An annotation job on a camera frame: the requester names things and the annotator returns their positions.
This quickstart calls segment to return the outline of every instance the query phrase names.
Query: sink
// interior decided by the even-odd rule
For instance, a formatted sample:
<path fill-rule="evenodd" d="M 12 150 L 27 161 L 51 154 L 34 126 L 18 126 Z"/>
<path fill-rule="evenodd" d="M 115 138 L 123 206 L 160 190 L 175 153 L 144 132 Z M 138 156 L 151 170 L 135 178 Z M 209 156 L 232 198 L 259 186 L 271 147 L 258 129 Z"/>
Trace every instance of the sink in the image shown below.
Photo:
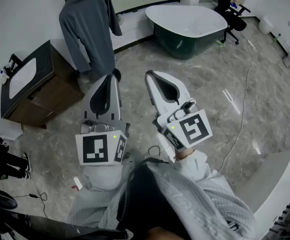
<path fill-rule="evenodd" d="M 9 98 L 12 99 L 20 92 L 36 74 L 36 58 L 31 59 L 10 80 Z"/>

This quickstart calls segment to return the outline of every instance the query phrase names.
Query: white cable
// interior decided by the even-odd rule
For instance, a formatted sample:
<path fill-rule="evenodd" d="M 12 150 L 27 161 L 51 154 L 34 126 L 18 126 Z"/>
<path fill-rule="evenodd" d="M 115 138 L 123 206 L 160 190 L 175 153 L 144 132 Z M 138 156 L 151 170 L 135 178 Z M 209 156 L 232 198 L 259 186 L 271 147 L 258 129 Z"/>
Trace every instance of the white cable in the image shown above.
<path fill-rule="evenodd" d="M 229 152 L 227 153 L 227 155 L 224 157 L 223 164 L 221 165 L 221 167 L 220 167 L 220 169 L 218 170 L 218 172 L 220 172 L 220 171 L 223 169 L 227 157 L 230 155 L 230 153 L 232 152 L 233 148 L 235 147 L 235 145 L 236 145 L 236 143 L 237 143 L 237 140 L 239 139 L 239 136 L 240 136 L 240 134 L 241 134 L 241 132 L 242 132 L 242 130 L 243 130 L 246 91 L 247 91 L 247 89 L 248 89 L 248 87 L 249 87 L 248 80 L 249 80 L 250 70 L 251 70 L 251 68 L 253 67 L 253 64 L 254 64 L 254 62 L 253 62 L 253 54 L 252 54 L 252 52 L 250 51 L 249 46 L 247 46 L 247 49 L 248 49 L 248 51 L 249 51 L 249 53 L 250 53 L 250 55 L 251 55 L 251 64 L 250 64 L 250 67 L 249 67 L 249 69 L 248 69 L 248 71 L 247 71 L 247 76 L 246 76 L 246 88 L 245 88 L 245 95 L 244 95 L 244 99 L 243 99 L 243 111 L 242 111 L 242 116 L 241 116 L 240 130 L 239 130 L 239 132 L 238 132 L 238 134 L 237 134 L 237 136 L 236 136 L 236 139 L 235 139 L 235 143 L 234 143 L 234 145 L 231 147 L 230 151 L 229 151 Z"/>

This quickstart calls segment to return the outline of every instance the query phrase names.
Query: faucet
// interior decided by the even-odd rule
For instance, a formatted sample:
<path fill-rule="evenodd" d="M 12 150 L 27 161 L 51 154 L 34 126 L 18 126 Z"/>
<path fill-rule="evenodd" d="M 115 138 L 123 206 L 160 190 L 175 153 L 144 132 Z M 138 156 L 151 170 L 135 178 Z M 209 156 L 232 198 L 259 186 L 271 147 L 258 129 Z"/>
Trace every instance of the faucet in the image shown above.
<path fill-rule="evenodd" d="M 25 63 L 23 61 L 21 61 L 14 53 L 10 56 L 8 63 L 10 63 L 11 61 L 13 61 L 13 62 L 12 62 L 10 67 L 4 66 L 4 68 L 3 68 L 4 70 L 6 70 L 6 74 L 9 77 L 13 76 L 15 64 L 17 64 L 20 68 L 25 66 Z"/>

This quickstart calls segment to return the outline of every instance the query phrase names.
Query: marble floor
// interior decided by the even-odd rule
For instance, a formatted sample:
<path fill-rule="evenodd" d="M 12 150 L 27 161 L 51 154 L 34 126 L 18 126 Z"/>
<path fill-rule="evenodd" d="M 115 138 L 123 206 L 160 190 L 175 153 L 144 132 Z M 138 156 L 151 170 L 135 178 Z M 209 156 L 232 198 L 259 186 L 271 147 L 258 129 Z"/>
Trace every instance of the marble floor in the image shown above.
<path fill-rule="evenodd" d="M 131 123 L 127 150 L 137 148 L 145 153 L 157 132 L 152 125 L 156 110 L 144 82 L 148 70 L 163 71 L 181 79 L 199 108 L 205 109 L 213 137 L 197 148 L 207 154 L 210 166 L 216 170 L 235 143 L 243 115 L 241 133 L 221 171 L 234 190 L 252 176 L 267 154 L 290 150 L 290 67 L 284 66 L 284 52 L 272 37 L 259 32 L 257 21 L 251 18 L 246 22 L 247 28 L 236 33 L 239 45 L 229 37 L 225 46 L 215 43 L 189 60 L 170 57 L 153 40 L 115 55 L 116 67 L 123 75 L 122 116 Z M 248 45 L 247 39 L 256 49 Z M 79 83 L 84 92 L 91 86 L 89 76 L 82 76 Z M 47 129 L 24 126 L 23 136 L 10 151 L 30 155 L 32 179 L 10 178 L 0 182 L 0 189 L 12 196 L 46 192 L 47 216 L 64 221 L 76 194 L 71 188 L 73 177 L 83 170 L 75 143 L 80 119 L 78 103 L 50 121 Z M 17 211 L 44 215 L 39 199 L 21 197 L 18 201 Z"/>

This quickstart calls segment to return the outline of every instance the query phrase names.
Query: black office chair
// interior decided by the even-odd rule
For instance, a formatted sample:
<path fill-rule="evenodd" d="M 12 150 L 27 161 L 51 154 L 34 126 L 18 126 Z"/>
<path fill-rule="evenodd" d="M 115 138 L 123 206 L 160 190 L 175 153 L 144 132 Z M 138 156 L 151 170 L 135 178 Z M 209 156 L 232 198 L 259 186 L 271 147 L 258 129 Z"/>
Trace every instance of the black office chair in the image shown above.
<path fill-rule="evenodd" d="M 216 7 L 215 11 L 222 15 L 222 17 L 227 21 L 228 24 L 228 27 L 224 31 L 224 39 L 221 41 L 222 43 L 225 43 L 226 34 L 229 33 L 233 38 L 235 38 L 235 44 L 239 44 L 239 39 L 232 33 L 232 30 L 244 30 L 247 25 L 244 20 L 239 18 L 239 16 L 241 16 L 245 10 L 251 13 L 251 11 L 243 5 L 240 5 L 240 7 L 240 11 L 237 11 L 230 7 L 230 0 L 218 0 L 218 6 Z"/>

